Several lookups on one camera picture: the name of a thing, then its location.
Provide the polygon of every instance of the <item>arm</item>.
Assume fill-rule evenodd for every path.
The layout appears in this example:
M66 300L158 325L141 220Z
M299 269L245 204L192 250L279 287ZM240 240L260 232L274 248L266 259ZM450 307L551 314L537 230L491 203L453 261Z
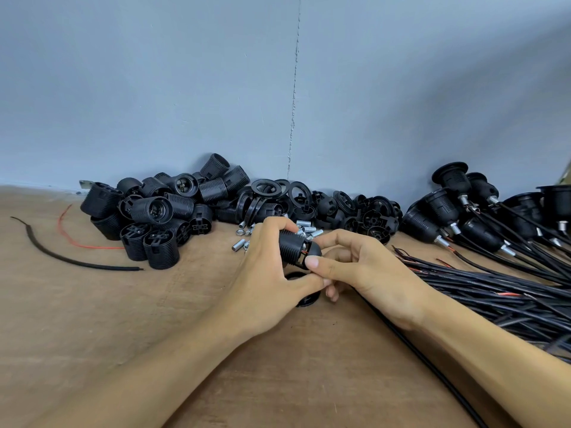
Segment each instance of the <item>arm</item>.
M278 244L283 228L297 231L286 218L256 225L230 288L195 323L72 396L32 427L161 427L236 347L271 329L300 299L324 287L315 274L286 280Z
M433 289L372 237L335 230L315 241L341 246L305 259L312 272L352 285L400 327L431 336L522 427L569 426L571 366ZM333 285L326 294L339 297Z

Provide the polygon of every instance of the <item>left hand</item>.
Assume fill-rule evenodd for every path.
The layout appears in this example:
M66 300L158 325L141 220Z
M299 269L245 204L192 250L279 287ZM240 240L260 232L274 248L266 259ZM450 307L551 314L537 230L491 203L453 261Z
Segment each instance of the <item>left hand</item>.
M246 339L270 330L301 299L331 284L314 273L292 281L284 277L279 247L282 229L298 231L285 217L268 217L256 224L244 260L215 307L232 317Z

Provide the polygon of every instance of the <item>right hand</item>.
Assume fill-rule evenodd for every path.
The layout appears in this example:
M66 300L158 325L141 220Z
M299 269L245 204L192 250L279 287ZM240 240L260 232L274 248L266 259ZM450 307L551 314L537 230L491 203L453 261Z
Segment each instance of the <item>right hand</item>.
M435 290L418 278L394 254L373 237L334 230L316 237L323 257L310 256L306 267L333 281L326 290L332 301L339 297L337 281L354 287L371 304L403 329L422 322L424 308Z

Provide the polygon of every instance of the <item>forearm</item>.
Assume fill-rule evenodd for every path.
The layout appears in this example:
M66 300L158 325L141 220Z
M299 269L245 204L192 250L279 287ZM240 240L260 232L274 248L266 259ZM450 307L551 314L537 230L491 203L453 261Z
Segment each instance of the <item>forearm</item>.
M196 323L81 391L32 427L161 427L247 336L210 309Z
M524 428L567 427L571 366L434 291L418 328Z

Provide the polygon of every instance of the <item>red wire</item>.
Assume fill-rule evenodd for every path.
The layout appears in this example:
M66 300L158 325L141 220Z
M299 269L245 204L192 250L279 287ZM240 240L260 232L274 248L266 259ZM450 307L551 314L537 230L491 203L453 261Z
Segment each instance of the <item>red wire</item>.
M80 243L77 243L75 240L73 240L71 238L71 236L66 232L66 230L63 229L63 217L66 215L66 213L68 212L68 210L71 208L71 206L73 206L73 204L70 204L63 212L62 214L59 216L58 218L58 231L59 233L68 239L68 242L71 243L74 246L77 246L79 248L89 248L89 249L125 249L122 246L89 246L89 245L82 245Z

